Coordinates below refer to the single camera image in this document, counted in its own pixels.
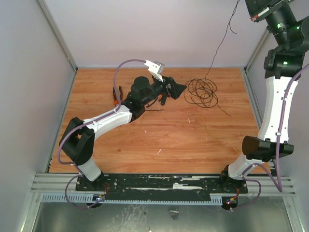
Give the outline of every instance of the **wooden table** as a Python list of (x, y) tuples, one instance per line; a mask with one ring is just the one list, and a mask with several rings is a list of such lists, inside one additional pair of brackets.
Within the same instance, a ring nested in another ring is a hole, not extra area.
[[(60, 138), (73, 117), (86, 119), (114, 108), (112, 77), (115, 69), (79, 69), (67, 107)], [(165, 68), (164, 76), (185, 84), (203, 78), (208, 69)], [(146, 68), (121, 69), (117, 84), (124, 95), (138, 76), (151, 77)], [(219, 173), (241, 154), (245, 135), (257, 135), (257, 126), (242, 75), (237, 68), (212, 69), (207, 77), (218, 87), (218, 106), (205, 109), (188, 104), (183, 95), (155, 103), (138, 120), (122, 125), (95, 142), (93, 158), (109, 173)], [(69, 161), (62, 152), (61, 159)], [(50, 172), (75, 172), (57, 162)]]

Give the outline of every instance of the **wall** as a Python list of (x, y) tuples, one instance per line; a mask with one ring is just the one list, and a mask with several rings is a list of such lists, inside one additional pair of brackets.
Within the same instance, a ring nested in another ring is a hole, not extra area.
[(0, 230), (15, 232), (73, 78), (35, 0), (0, 1)]
[[(209, 67), (237, 0), (45, 0), (78, 67), (117, 66), (129, 58)], [(266, 24), (245, 1), (214, 66), (247, 64)]]
[[(309, 1), (297, 0), (291, 4), (291, 8), (298, 20), (309, 15)], [(266, 83), (264, 79), (265, 70), (263, 69), (264, 58), (267, 52), (277, 46), (273, 36), (265, 44), (261, 55), (249, 71), (249, 78), (254, 86), (261, 109), (264, 111), (266, 104)], [(304, 65), (309, 63), (309, 54), (307, 53)], [(305, 212), (304, 218), (309, 218), (309, 108), (308, 108), (308, 87), (309, 71), (305, 72), (296, 88), (289, 119), (289, 143), (295, 145), (295, 151), (292, 155), (281, 159), (282, 174), (290, 176), (300, 204)]]

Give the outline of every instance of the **pliers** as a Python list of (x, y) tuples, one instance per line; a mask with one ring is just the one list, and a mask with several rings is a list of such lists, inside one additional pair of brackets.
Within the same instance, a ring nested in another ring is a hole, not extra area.
[[(123, 92), (122, 92), (122, 88), (121, 88), (121, 86), (119, 86), (119, 94), (120, 94), (120, 101), (122, 101), (123, 100)], [(115, 105), (117, 105), (117, 104), (119, 104), (120, 102), (118, 102), (118, 100), (117, 100), (117, 97), (116, 97), (116, 93), (115, 93), (115, 89), (114, 88), (112, 88), (112, 97), (114, 98), (114, 104)]]

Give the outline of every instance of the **purple cable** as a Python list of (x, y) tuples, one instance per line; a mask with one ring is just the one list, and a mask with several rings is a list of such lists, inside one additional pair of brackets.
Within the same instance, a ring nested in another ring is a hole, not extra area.
[[(288, 97), (290, 88), (292, 86), (292, 83), (305, 71), (309, 68), (309, 64), (307, 64), (302, 70), (300, 70), (298, 73), (296, 73), (296, 75), (289, 81), (284, 96), (283, 98), (286, 99)], [(276, 172), (277, 172), (277, 180), (278, 182), (276, 182), (275, 178), (272, 176), (272, 174), (267, 170), (267, 168), (265, 168), (262, 164), (259, 163), (254, 163), (251, 164), (249, 167), (247, 167), (243, 172), (242, 175), (244, 176), (246, 174), (247, 171), (249, 171), (253, 165), (259, 166), (261, 167), (266, 173), (267, 175), (271, 178), (272, 182), (274, 182), (276, 188), (278, 189), (279, 192), (283, 192), (282, 189), (282, 182), (281, 182), (281, 172), (280, 172), (280, 165), (279, 165), (279, 154), (280, 154), (280, 137), (281, 137), (281, 131), (282, 131), (282, 127), (283, 127), (283, 121), (284, 121), (284, 113), (285, 113), (285, 107), (286, 107), (286, 101), (283, 101), (282, 103), (282, 109), (281, 109), (281, 116), (280, 116), (280, 122), (279, 122), (279, 128), (278, 128), (278, 135), (277, 135), (277, 141), (276, 141)], [(257, 199), (260, 197), (261, 195), (261, 191), (262, 191), (262, 186), (261, 183), (258, 180), (251, 180), (251, 179), (247, 179), (245, 177), (243, 177), (243, 179), (245, 181), (251, 181), (251, 182), (256, 182), (259, 185), (259, 192), (256, 196), (256, 198), (254, 198), (251, 202), (249, 202), (248, 204), (239, 206), (235, 209), (240, 209), (240, 208), (244, 208), (250, 204), (253, 204), (254, 202), (257, 201)]]
[[(117, 76), (117, 73), (118, 73), (119, 69), (121, 68), (121, 66), (123, 66), (123, 65), (126, 64), (126, 63), (133, 62), (133, 61), (146, 63), (145, 60), (141, 60), (141, 59), (129, 59), (129, 60), (126, 60), (126, 61), (122, 62), (122, 63), (116, 68), (116, 70), (115, 70), (115, 74), (114, 74), (114, 77), (113, 77), (113, 88), (114, 88), (114, 90), (115, 90), (115, 94), (116, 94), (116, 98), (117, 98), (118, 102), (121, 102), (121, 100), (120, 100), (120, 94), (119, 94), (119, 92), (118, 92), (118, 90), (117, 90), (117, 85), (116, 85), (116, 76)], [(102, 115), (101, 117), (99, 117), (99, 118), (97, 119), (97, 121), (100, 121), (100, 120), (102, 120), (102, 119), (104, 119), (104, 118), (106, 118), (106, 117), (108, 117), (108, 116), (113, 115), (115, 112), (117, 112), (117, 111), (120, 109), (120, 107), (121, 107), (121, 104), (118, 104), (115, 111), (111, 111), (111, 112), (109, 112), (109, 113), (106, 113), (106, 114)], [(90, 125), (91, 123), (93, 123), (93, 121), (89, 121), (89, 122), (84, 123), (84, 124), (82, 124), (82, 125), (80, 125), (80, 126), (78, 126), (78, 127), (75, 127), (73, 130), (71, 130), (71, 131), (63, 138), (62, 142), (61, 142), (60, 145), (59, 145), (59, 149), (58, 149), (58, 152), (57, 152), (57, 160), (58, 160), (59, 163), (61, 163), (61, 164), (74, 164), (74, 162), (62, 162), (62, 161), (61, 161), (61, 159), (60, 159), (60, 152), (61, 152), (61, 149), (62, 149), (64, 143), (67, 141), (67, 139), (68, 139), (74, 132), (76, 132), (77, 130), (79, 130), (79, 129), (85, 127), (85, 126)], [(75, 167), (76, 167), (76, 169), (78, 170), (78, 172), (80, 172), (81, 174), (83, 174), (83, 172), (78, 168), (78, 166), (75, 165)], [(65, 198), (66, 198), (67, 202), (68, 202), (71, 206), (73, 206), (74, 208), (76, 208), (76, 209), (88, 209), (88, 208), (90, 208), (90, 207), (92, 207), (92, 206), (98, 204), (100, 201), (98, 201), (98, 202), (96, 202), (96, 203), (93, 203), (92, 205), (90, 205), (90, 206), (88, 206), (88, 207), (78, 207), (78, 206), (75, 206), (72, 202), (70, 202), (70, 201), (69, 201), (69, 198), (68, 198), (68, 196), (67, 196), (67, 191), (68, 191), (69, 184), (70, 184), (75, 178), (77, 178), (77, 177), (79, 177), (79, 176), (81, 177), (82, 175), (76, 175), (75, 177), (73, 177), (73, 178), (67, 183), (67, 186), (66, 186), (65, 191), (64, 191), (64, 195), (65, 195)]]

